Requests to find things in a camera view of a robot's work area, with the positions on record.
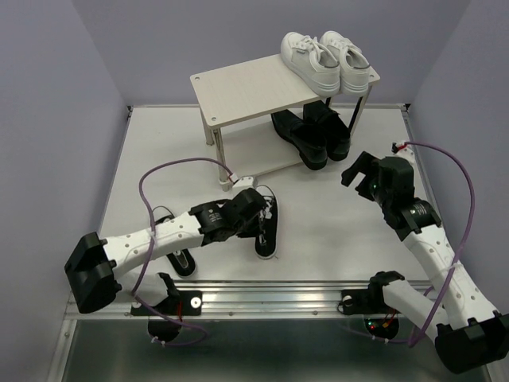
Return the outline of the black loafer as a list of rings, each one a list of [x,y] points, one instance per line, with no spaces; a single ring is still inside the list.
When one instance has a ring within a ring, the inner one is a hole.
[[[289,110],[273,113],[270,117],[278,136],[297,149],[308,169],[321,170],[326,166],[326,139],[314,125]]]
[[[326,139],[327,155],[334,162],[344,160],[351,146],[351,133],[340,115],[323,101],[307,103],[303,107],[303,117],[313,124]]]

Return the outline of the black canvas sneaker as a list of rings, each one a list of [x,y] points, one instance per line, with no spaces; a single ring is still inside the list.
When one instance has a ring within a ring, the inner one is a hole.
[[[274,191],[266,185],[258,185],[256,191],[263,196],[266,206],[258,215],[255,251],[259,258],[271,259],[277,248],[278,200]]]
[[[152,212],[156,225],[168,222],[174,218],[173,212],[164,205],[154,207]],[[169,253],[166,258],[177,275],[182,279],[191,277],[196,271],[196,261],[188,249]]]

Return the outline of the white sneaker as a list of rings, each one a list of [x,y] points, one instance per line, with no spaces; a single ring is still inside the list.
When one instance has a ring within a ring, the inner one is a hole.
[[[368,90],[371,64],[362,50],[335,31],[325,32],[320,43],[339,62],[341,92],[350,96],[363,96]]]
[[[287,33],[281,43],[284,64],[320,97],[332,97],[340,90],[340,64],[316,37]]]

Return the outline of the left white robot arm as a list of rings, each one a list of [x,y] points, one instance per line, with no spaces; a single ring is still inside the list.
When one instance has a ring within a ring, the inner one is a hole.
[[[249,188],[231,200],[193,207],[155,228],[106,239],[94,232],[83,236],[64,266],[78,311],[94,313],[118,293],[132,292],[158,313],[171,312],[177,289],[163,272],[140,283],[145,261],[241,236],[265,207],[265,198]]]

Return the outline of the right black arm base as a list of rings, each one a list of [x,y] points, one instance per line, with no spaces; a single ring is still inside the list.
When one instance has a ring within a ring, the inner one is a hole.
[[[394,340],[398,334],[397,311],[382,298],[373,297],[368,289],[342,290],[337,310],[346,316],[362,315],[365,330],[372,337]]]

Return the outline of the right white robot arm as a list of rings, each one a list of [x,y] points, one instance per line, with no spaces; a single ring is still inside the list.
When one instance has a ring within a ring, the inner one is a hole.
[[[434,343],[442,364],[456,374],[508,354],[508,316],[488,301],[456,259],[433,206],[414,194],[414,168],[405,158],[376,158],[362,152],[341,175],[356,192],[374,201],[383,218],[414,255],[438,293],[435,300],[414,289],[397,271],[380,271],[364,289],[341,292],[345,315],[403,314]]]

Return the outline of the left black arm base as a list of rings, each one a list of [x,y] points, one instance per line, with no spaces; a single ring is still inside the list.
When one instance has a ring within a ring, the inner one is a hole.
[[[203,294],[199,290],[182,290],[178,296],[169,296],[156,306],[133,302],[130,315],[147,319],[150,340],[162,347],[196,345],[208,337],[203,327],[187,322],[202,312]]]

